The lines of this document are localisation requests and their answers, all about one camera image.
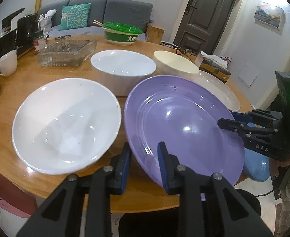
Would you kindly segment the teal patterned cushion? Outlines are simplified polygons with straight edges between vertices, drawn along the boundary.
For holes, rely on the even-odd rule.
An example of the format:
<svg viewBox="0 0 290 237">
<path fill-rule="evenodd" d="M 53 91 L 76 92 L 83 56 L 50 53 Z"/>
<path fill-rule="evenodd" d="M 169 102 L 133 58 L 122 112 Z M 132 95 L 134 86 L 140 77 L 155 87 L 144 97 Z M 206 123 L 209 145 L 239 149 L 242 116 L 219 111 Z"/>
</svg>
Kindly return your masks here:
<svg viewBox="0 0 290 237">
<path fill-rule="evenodd" d="M 59 31 L 87 27 L 90 7 L 90 3 L 63 6 Z"/>
</svg>

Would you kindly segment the white patterned cushion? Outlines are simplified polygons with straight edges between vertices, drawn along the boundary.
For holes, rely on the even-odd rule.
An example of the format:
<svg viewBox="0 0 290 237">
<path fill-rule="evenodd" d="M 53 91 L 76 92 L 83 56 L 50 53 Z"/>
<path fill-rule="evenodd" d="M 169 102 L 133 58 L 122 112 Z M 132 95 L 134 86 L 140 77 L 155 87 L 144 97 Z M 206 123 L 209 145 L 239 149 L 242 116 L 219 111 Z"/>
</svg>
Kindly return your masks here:
<svg viewBox="0 0 290 237">
<path fill-rule="evenodd" d="M 53 10 L 49 10 L 47 11 L 45 14 L 41 14 L 40 17 L 39 17 L 39 20 L 38 20 L 38 28 L 39 30 L 42 30 L 41 29 L 41 23 L 42 23 L 42 20 L 43 19 L 47 19 L 47 18 L 51 18 L 55 15 L 55 13 L 57 12 L 56 9 L 53 9 Z"/>
</svg>

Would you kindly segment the dark entrance door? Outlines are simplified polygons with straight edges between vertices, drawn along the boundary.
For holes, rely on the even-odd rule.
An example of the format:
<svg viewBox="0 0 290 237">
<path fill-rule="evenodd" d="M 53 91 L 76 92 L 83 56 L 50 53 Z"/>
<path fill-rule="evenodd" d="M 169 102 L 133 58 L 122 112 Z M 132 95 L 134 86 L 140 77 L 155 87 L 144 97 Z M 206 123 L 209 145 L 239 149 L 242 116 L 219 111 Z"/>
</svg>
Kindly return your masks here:
<svg viewBox="0 0 290 237">
<path fill-rule="evenodd" d="M 194 55 L 212 54 L 226 27 L 235 0 L 189 0 L 174 44 Z"/>
</svg>

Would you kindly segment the wine glass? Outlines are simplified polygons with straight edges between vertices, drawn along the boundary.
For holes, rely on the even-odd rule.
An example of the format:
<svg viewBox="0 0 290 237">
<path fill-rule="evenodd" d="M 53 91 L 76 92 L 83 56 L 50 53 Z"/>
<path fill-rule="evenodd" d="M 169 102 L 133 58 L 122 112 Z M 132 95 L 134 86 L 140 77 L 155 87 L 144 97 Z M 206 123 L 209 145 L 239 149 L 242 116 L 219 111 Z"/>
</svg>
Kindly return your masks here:
<svg viewBox="0 0 290 237">
<path fill-rule="evenodd" d="M 47 43 L 47 38 L 49 36 L 49 31 L 52 28 L 52 20 L 51 18 L 43 19 L 41 23 L 41 29 L 43 30 L 43 35 L 45 38 L 45 43 Z"/>
</svg>

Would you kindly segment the deep white bowl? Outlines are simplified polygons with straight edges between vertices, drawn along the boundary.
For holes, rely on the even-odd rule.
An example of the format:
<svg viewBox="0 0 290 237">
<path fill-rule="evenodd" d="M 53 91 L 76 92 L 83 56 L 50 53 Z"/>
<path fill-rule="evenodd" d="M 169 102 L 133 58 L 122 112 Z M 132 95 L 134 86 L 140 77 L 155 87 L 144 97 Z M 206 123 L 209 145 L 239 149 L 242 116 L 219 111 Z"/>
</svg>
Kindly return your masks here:
<svg viewBox="0 0 290 237">
<path fill-rule="evenodd" d="M 104 50 L 90 58 L 96 80 L 116 96 L 128 96 L 141 81 L 156 71 L 149 57 L 128 50 Z"/>
</svg>

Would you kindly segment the white mug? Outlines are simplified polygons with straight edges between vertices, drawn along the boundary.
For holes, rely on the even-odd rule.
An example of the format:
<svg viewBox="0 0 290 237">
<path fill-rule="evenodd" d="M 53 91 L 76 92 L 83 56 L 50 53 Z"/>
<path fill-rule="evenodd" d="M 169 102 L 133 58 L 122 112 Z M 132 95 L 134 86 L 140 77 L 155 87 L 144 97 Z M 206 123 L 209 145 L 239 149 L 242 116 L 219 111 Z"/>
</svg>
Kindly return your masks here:
<svg viewBox="0 0 290 237">
<path fill-rule="evenodd" d="M 11 76 L 17 70 L 17 53 L 12 50 L 0 58 L 0 76 Z"/>
</svg>

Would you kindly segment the glass ashtray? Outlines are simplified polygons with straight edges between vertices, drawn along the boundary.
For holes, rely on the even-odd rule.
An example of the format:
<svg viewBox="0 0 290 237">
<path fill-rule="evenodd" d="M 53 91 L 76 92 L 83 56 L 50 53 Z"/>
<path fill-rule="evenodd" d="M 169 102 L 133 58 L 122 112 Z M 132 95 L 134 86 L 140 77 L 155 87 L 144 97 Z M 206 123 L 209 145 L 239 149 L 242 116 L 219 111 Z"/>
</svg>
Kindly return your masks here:
<svg viewBox="0 0 290 237">
<path fill-rule="evenodd" d="M 40 66 L 80 66 L 96 50 L 97 40 L 62 39 L 37 54 Z"/>
</svg>

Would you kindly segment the cream bowl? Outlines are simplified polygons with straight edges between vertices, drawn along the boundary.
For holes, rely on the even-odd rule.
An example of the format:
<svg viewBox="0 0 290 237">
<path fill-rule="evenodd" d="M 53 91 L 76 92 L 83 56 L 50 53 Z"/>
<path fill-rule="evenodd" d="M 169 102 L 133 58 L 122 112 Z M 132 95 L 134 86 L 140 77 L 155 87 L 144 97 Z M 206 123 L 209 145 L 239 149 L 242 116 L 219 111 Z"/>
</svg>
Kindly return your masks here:
<svg viewBox="0 0 290 237">
<path fill-rule="evenodd" d="M 200 72 L 193 62 L 169 51 L 155 51 L 153 61 L 156 64 L 156 71 L 162 75 L 175 75 L 194 80 Z"/>
</svg>

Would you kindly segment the wide white shallow bowl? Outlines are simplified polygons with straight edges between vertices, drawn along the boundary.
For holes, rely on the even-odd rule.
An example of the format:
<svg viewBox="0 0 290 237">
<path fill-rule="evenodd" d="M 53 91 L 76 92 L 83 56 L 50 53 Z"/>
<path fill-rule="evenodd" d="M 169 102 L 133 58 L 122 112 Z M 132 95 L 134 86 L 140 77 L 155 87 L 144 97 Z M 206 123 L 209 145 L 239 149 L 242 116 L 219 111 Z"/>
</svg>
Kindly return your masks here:
<svg viewBox="0 0 290 237">
<path fill-rule="evenodd" d="M 34 171 L 61 175 L 96 163 L 121 126 L 120 104 L 102 84 L 65 78 L 39 87 L 18 108 L 12 145 Z"/>
</svg>

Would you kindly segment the wooden chopsticks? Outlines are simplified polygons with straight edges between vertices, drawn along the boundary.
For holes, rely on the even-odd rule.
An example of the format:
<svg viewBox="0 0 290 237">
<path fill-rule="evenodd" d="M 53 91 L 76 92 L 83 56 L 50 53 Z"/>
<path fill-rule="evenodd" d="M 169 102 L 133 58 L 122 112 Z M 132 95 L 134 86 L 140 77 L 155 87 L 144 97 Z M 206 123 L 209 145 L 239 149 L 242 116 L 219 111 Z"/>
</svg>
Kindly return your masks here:
<svg viewBox="0 0 290 237">
<path fill-rule="evenodd" d="M 101 22 L 99 22 L 99 21 L 97 21 L 97 20 L 94 20 L 93 23 L 94 23 L 95 25 L 98 25 L 98 26 L 100 26 L 100 27 L 103 27 L 103 23 L 101 23 Z"/>
</svg>

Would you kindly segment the framed landscape picture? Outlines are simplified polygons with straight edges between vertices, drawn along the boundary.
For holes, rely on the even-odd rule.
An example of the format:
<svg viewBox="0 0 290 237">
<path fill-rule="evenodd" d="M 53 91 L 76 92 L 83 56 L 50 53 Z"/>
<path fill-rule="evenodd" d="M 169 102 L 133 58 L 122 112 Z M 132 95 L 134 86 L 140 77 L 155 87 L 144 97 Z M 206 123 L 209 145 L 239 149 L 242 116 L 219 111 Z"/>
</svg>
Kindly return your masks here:
<svg viewBox="0 0 290 237">
<path fill-rule="evenodd" d="M 280 29 L 284 18 L 284 10 L 270 3 L 259 2 L 254 14 L 254 19 Z"/>
</svg>

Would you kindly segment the purple plate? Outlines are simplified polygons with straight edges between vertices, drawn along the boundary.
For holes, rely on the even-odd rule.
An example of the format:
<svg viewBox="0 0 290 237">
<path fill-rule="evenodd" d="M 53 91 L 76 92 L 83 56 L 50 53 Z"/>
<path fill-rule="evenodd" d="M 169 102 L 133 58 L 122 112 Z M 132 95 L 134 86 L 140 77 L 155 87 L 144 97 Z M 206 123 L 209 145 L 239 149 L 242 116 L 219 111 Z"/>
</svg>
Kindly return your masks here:
<svg viewBox="0 0 290 237">
<path fill-rule="evenodd" d="M 162 177 L 158 144 L 198 174 L 222 174 L 232 185 L 244 165 L 244 147 L 236 133 L 219 128 L 219 119 L 232 119 L 227 107 L 211 92 L 190 80 L 159 75 L 143 80 L 125 102 L 127 140 L 139 165 L 158 185 Z"/>
</svg>

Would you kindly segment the white oval plate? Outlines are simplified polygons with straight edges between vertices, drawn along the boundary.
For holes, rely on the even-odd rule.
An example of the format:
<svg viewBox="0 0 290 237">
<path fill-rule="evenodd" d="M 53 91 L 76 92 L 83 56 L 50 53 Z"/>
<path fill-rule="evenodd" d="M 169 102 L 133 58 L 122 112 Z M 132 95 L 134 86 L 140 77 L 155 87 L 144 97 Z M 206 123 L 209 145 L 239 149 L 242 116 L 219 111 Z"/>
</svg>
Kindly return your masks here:
<svg viewBox="0 0 290 237">
<path fill-rule="evenodd" d="M 216 96 L 229 110 L 239 111 L 241 108 L 240 102 L 232 90 L 211 74 L 200 71 L 193 81 Z"/>
</svg>

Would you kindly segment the grey sofa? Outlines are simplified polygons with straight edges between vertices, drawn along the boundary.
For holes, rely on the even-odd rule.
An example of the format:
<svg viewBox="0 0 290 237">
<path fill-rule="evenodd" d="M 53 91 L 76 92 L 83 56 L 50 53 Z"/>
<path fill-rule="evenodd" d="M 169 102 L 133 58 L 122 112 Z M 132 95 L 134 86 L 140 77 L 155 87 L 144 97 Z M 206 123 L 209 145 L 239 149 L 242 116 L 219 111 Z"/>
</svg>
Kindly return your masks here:
<svg viewBox="0 0 290 237">
<path fill-rule="evenodd" d="M 62 7 L 88 3 L 91 6 L 86 27 L 64 31 L 59 30 Z M 49 31 L 51 38 L 63 35 L 104 35 L 104 30 L 93 23 L 94 20 L 97 20 L 102 23 L 114 22 L 137 27 L 143 31 L 138 36 L 138 39 L 146 41 L 148 40 L 146 31 L 153 5 L 151 3 L 131 0 L 65 0 L 41 7 L 38 14 L 41 16 L 50 10 L 56 10 L 56 13 L 52 17 L 52 28 Z"/>
</svg>

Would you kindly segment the green lidded bowl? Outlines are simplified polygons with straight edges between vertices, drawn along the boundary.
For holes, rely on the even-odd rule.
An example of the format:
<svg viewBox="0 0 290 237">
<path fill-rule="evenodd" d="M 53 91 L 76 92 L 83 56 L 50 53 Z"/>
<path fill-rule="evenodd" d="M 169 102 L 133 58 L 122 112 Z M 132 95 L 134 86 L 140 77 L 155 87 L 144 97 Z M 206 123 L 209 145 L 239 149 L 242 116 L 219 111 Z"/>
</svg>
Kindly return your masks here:
<svg viewBox="0 0 290 237">
<path fill-rule="evenodd" d="M 121 46 L 134 44 L 138 36 L 143 33 L 143 31 L 137 27 L 113 22 L 103 23 L 103 29 L 107 42 Z"/>
</svg>

